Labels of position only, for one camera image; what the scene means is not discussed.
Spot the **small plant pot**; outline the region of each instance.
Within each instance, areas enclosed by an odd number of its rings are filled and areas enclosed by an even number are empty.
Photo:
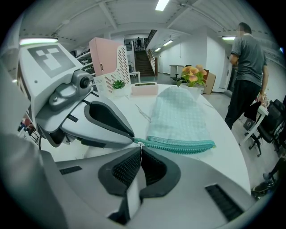
[[[192,94],[194,100],[197,100],[199,95],[201,94],[200,88],[188,87],[187,84],[181,84],[180,87],[187,89]]]
[[[199,90],[201,95],[204,93],[205,86],[199,85],[199,84],[195,84],[195,87],[199,88],[198,90]]]
[[[113,94],[115,97],[122,97],[125,95],[125,87],[124,88],[119,88],[119,89],[114,89]]]

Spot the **zipper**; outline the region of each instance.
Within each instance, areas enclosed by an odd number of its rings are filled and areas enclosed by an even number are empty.
[[[142,147],[145,146],[143,142],[137,142],[137,145],[140,146],[140,164],[142,162]]]
[[[206,151],[208,149],[213,148],[212,145],[206,145],[205,147],[193,146],[192,148],[175,148],[175,147],[162,146],[162,145],[143,143],[143,142],[137,142],[137,145],[141,147],[141,150],[142,150],[143,146],[148,146],[148,147],[158,148],[158,149],[162,149],[162,150],[166,150],[166,151],[173,152],[173,153],[178,153],[178,154],[201,153],[201,152],[204,152],[204,151]]]

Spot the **handrail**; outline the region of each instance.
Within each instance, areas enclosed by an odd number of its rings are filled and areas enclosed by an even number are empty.
[[[132,51],[132,44],[125,44],[127,51]]]
[[[150,49],[148,50],[148,59],[150,61],[150,64],[152,66],[155,76],[158,76],[158,58],[153,57],[153,54],[151,53]]]
[[[157,30],[151,30],[148,38],[146,39],[146,47],[148,47],[148,44],[150,43],[150,41],[152,40],[153,36],[155,35],[155,33],[157,32]]]
[[[133,71],[136,71],[136,54],[135,54],[134,41],[132,41],[131,47],[132,47],[133,56],[134,56]]]

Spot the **man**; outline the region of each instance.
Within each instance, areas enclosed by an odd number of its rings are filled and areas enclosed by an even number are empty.
[[[138,45],[138,50],[140,50],[142,46],[140,38],[137,38],[137,45]]]
[[[238,32],[239,37],[234,40],[230,56],[230,62],[238,65],[235,87],[225,118],[230,129],[258,93],[258,101],[263,101],[268,81],[266,57],[259,42],[251,35],[250,27],[242,22],[239,24]]]
[[[279,158],[278,162],[276,163],[275,167],[272,169],[272,171],[268,174],[263,174],[264,180],[268,181],[270,180],[274,174],[278,172],[278,179],[281,180],[286,174],[286,157],[285,155],[281,156]]]

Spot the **door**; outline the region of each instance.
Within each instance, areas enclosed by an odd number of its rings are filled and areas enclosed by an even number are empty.
[[[229,63],[229,66],[228,66],[228,70],[227,70],[227,79],[226,79],[226,82],[225,82],[225,90],[228,89],[228,85],[230,83],[230,80],[231,80],[231,74],[232,74],[232,63]]]
[[[225,56],[225,58],[224,58],[224,66],[223,66],[223,75],[222,75],[222,78],[221,78],[221,81],[219,84],[220,89],[226,88],[226,81],[227,81],[227,76],[229,73],[229,66],[231,65],[231,67],[232,67],[232,64],[229,62],[229,59],[228,59],[228,56],[226,53],[224,56]]]
[[[159,57],[159,72],[163,73],[163,62],[162,62],[161,56]]]

